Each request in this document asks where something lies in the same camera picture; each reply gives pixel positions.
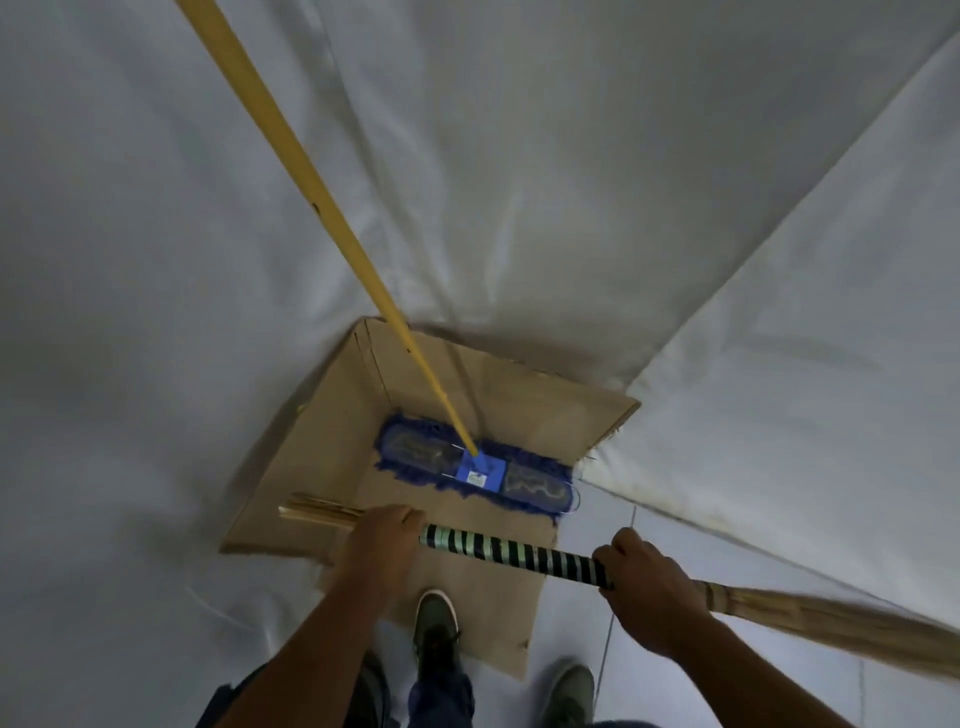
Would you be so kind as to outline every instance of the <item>white tile floor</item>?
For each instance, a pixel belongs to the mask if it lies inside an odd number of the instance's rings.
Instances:
[[[590,554],[622,526],[673,556],[691,576],[734,585],[808,594],[852,592],[820,576],[671,521],[602,491],[582,486],[583,504],[564,518],[560,548]],[[960,687],[924,680],[845,652],[792,638],[737,619],[730,624],[761,655],[834,710],[862,728],[960,725]],[[406,695],[415,667],[408,633],[382,623],[375,648],[395,698],[394,715],[406,718]],[[598,720],[628,718],[662,726],[719,725],[707,703],[672,663],[641,649],[612,619],[590,587],[547,579],[530,648],[525,684],[466,660],[476,695],[477,728],[534,726],[556,664],[578,660],[599,676]]]

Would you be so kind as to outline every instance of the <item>yellow mop handle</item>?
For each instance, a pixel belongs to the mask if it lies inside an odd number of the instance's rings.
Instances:
[[[267,141],[274,148],[297,187],[300,188],[303,197],[317,211],[326,231],[340,248],[340,252],[344,254],[353,273],[367,289],[380,314],[394,328],[403,346],[414,357],[414,361],[417,362],[430,383],[430,388],[446,409],[450,422],[470,455],[476,456],[478,452],[476,443],[473,442],[473,438],[470,437],[463,421],[453,408],[443,386],[423,357],[423,352],[414,341],[403,314],[396,307],[390,292],[387,291],[387,287],[373,268],[356,235],[347,224],[344,214],[330,196],[310,157],[307,156],[297,136],[280,113],[274,97],[270,95],[270,91],[256,72],[239,38],[227,23],[227,19],[214,0],[177,0],[177,4],[180,5],[183,14],[206,46],[206,50],[220,67],[233,91],[240,97],[240,101],[253,121],[267,137]]]

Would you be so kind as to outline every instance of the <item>cardboard box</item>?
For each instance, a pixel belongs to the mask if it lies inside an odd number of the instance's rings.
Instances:
[[[514,361],[415,333],[418,344],[470,432],[573,465],[630,417],[629,397],[534,371]],[[377,319],[361,320],[333,354],[222,544],[224,552],[308,556],[331,564],[342,535],[277,514],[304,491],[349,505],[405,502],[432,522],[537,546],[556,542],[545,516],[509,511],[480,497],[402,483],[373,464],[372,443],[395,410],[447,420],[396,335]],[[409,593],[394,619],[413,623],[427,587],[447,591],[458,608],[467,652],[522,679],[542,576],[423,549]]]

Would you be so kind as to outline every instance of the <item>white tarp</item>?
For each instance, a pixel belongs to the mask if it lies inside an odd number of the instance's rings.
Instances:
[[[960,36],[653,360],[586,478],[960,627]]]
[[[955,16],[224,8],[415,322],[619,387]],[[300,562],[212,555],[231,476],[372,307],[172,0],[6,2],[0,60],[0,713],[191,725],[311,597]]]

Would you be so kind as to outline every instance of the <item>hand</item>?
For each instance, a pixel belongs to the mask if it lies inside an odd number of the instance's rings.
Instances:
[[[368,510],[347,538],[331,588],[362,590],[382,610],[403,589],[425,523],[423,511],[409,505]]]
[[[617,531],[611,545],[597,548],[593,558],[613,583],[612,590],[600,594],[627,634],[651,652],[675,659],[690,628],[712,619],[700,591],[677,562],[632,528]]]

